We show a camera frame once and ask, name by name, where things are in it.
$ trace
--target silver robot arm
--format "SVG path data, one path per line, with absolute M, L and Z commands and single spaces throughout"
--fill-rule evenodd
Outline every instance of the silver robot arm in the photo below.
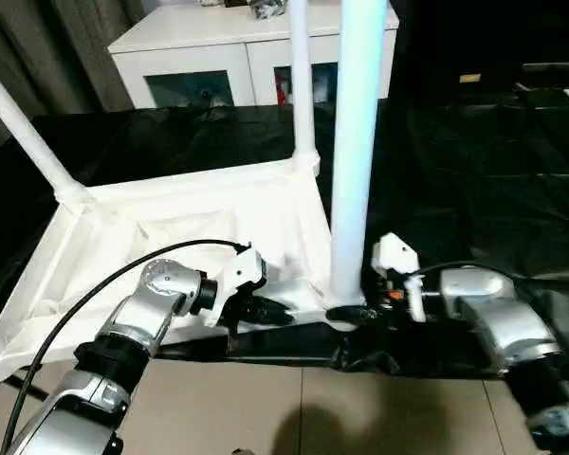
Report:
M 200 314 L 214 325 L 241 286 L 264 282 L 264 262 L 252 248 L 233 258 L 215 281 L 175 261 L 148 263 L 135 292 L 94 341 L 76 350 L 79 363 L 24 426 L 8 454 L 120 454 L 123 442 L 116 431 L 173 316 Z
M 569 354 L 514 282 L 480 267 L 447 269 L 440 294 L 450 318 L 472 324 L 536 445 L 569 454 Z

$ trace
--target white pole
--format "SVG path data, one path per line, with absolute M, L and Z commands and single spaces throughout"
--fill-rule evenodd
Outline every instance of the white pole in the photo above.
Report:
M 331 211 L 331 292 L 336 304 L 360 290 L 387 0 L 343 0 Z
M 293 159 L 302 166 L 311 166 L 318 174 L 320 157 L 314 139 L 314 91 L 307 26 L 307 0 L 290 0 L 291 44 L 293 65 L 293 118 L 295 152 Z
M 17 139 L 48 183 L 55 195 L 60 197 L 85 197 L 83 185 L 67 172 L 57 156 L 31 125 L 7 89 L 0 82 L 0 119 L 7 125 L 10 133 Z

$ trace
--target black cable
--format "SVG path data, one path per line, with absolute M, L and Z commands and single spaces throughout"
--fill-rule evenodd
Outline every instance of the black cable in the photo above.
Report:
M 243 246 L 240 244 L 236 244 L 234 242 L 229 242 L 227 240 L 214 240 L 214 239 L 203 239 L 203 240 L 191 240 L 189 242 L 181 242 L 178 244 L 165 246 L 157 251 L 152 253 L 146 254 L 145 256 L 132 261 L 130 264 L 127 264 L 120 270 L 114 272 L 112 275 L 107 277 L 105 280 L 100 282 L 97 286 L 91 289 L 84 297 L 82 297 L 78 302 L 72 306 L 65 315 L 57 322 L 53 330 L 48 334 L 45 341 L 43 342 L 42 346 L 36 353 L 36 356 L 29 364 L 29 370 L 26 374 L 24 379 L 23 385 L 21 386 L 21 390 L 17 394 L 17 399 L 15 400 L 15 404 L 12 407 L 12 411 L 10 412 L 9 423 L 7 424 L 7 429 L 4 434 L 4 439 L 2 440 L 2 447 L 0 448 L 0 455 L 7 455 L 7 451 L 9 450 L 10 445 L 12 444 L 12 438 L 14 436 L 15 429 L 17 427 L 17 421 L 19 420 L 19 416 L 21 415 L 21 409 L 26 401 L 26 395 L 28 394 L 29 386 L 31 386 L 31 381 L 36 374 L 36 371 L 39 369 L 42 363 L 42 359 L 48 351 L 51 343 L 54 341 L 55 337 L 61 332 L 64 326 L 69 322 L 70 319 L 76 315 L 80 311 L 80 309 L 86 305 L 86 303 L 99 294 L 102 289 L 107 286 L 110 282 L 113 282 L 120 276 L 124 275 L 129 270 L 137 267 L 140 264 L 143 264 L 156 256 L 160 256 L 161 254 L 167 253 L 169 251 L 173 251 L 174 249 L 185 248 L 187 246 L 196 246 L 196 245 L 223 245 L 223 246 L 231 246 L 236 250 L 236 252 L 240 253 L 245 251 L 248 247 Z
M 4 384 L 7 384 L 19 391 L 23 387 L 23 379 L 15 375 L 9 376 L 4 380 Z M 48 393 L 33 384 L 29 386 L 28 395 L 32 398 L 36 398 L 38 401 L 45 401 L 48 398 Z
M 509 272 L 506 272 L 505 270 L 502 270 L 501 268 L 494 267 L 492 265 L 482 264 L 479 263 L 478 261 L 449 261 L 447 263 L 427 265 L 425 267 L 415 270 L 412 273 L 408 273 L 405 276 L 410 278 L 410 277 L 416 277 L 417 275 L 426 275 L 430 272 L 438 272 L 440 270 L 445 270 L 448 268 L 466 267 L 466 266 L 481 267 L 487 270 L 491 270 L 493 272 L 500 273 L 505 277 L 509 278 L 510 280 L 512 280 L 513 282 L 517 282 L 519 280 L 517 277 L 513 276 Z
M 431 272 L 438 272 L 441 270 L 446 270 L 448 268 L 469 267 L 469 266 L 485 268 L 486 270 L 491 270 L 493 272 L 499 273 L 500 275 L 504 275 L 508 279 L 512 280 L 512 282 L 514 282 L 516 285 L 518 285 L 524 291 L 525 294 L 527 294 L 527 297 L 531 299 L 531 302 L 529 303 L 532 303 L 537 299 L 537 296 L 535 295 L 533 290 L 529 288 L 529 286 L 527 286 L 527 284 L 523 282 L 519 277 L 515 277 L 510 272 L 506 272 L 501 268 L 494 267 L 493 265 L 479 263 L 478 261 L 449 261 L 447 263 L 427 265 L 425 267 L 415 270 L 412 273 L 407 273 L 404 276 L 410 278 L 410 277 L 416 277 L 418 275 L 427 275 Z M 536 311 L 538 311 L 541 317 L 544 316 L 541 313 L 541 311 L 539 311 L 540 310 L 539 308 L 536 308 L 535 305 L 532 306 Z

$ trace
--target tiled floor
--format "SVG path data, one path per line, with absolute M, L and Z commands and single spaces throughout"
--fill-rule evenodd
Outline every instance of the tiled floor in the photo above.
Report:
M 68 368 L 36 383 L 50 389 Z M 14 397 L 0 388 L 0 439 Z M 502 383 L 233 364 L 154 362 L 121 436 L 127 455 L 539 453 Z

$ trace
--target cabinet door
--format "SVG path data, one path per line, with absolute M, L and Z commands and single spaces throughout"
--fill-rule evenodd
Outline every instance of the cabinet door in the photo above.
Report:
M 395 48 L 395 30 L 384 32 L 384 55 L 381 64 L 379 97 L 387 98 Z M 288 40 L 247 45 L 248 62 L 258 105 L 282 104 L 286 92 L 292 91 L 290 78 L 291 43 Z M 315 100 L 333 101 L 337 87 L 337 62 L 340 59 L 340 36 L 310 38 Z
M 112 55 L 136 108 L 255 104 L 245 45 Z

